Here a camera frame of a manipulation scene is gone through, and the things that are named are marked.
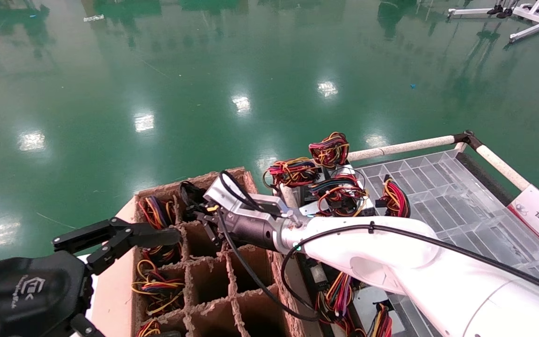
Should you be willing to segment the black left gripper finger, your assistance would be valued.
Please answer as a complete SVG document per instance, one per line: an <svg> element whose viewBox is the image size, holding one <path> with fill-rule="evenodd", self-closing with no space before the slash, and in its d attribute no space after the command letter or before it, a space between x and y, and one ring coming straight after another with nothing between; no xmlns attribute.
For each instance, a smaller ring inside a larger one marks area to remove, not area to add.
<svg viewBox="0 0 539 337"><path fill-rule="evenodd" d="M98 330L92 322L85 317L84 314L75 315L69 324L75 333L81 337L104 337L100 330Z"/></svg>
<svg viewBox="0 0 539 337"><path fill-rule="evenodd" d="M113 217L60 235L53 239L53 247L54 251L75 254L100 244L86 263L90 273L100 275L133 247L173 247L180 239L179 230L173 227L155 229L145 223L128 223Z"/></svg>

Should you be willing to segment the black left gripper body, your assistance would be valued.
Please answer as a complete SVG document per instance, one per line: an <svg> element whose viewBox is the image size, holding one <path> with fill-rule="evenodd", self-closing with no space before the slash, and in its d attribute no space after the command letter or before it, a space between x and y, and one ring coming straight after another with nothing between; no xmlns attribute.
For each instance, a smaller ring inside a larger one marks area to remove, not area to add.
<svg viewBox="0 0 539 337"><path fill-rule="evenodd" d="M0 337L70 337L93 295L86 264L68 252L0 260Z"/></svg>

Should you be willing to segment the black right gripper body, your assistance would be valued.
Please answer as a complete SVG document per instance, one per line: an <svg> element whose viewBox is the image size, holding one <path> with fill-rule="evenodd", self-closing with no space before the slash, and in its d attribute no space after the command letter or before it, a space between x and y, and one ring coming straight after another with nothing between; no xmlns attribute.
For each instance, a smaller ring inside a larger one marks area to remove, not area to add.
<svg viewBox="0 0 539 337"><path fill-rule="evenodd" d="M219 211L218 231L222 238L230 237L233 243L241 242L268 251L277 251L274 232L277 216L269 213L253 212L253 216Z"/></svg>

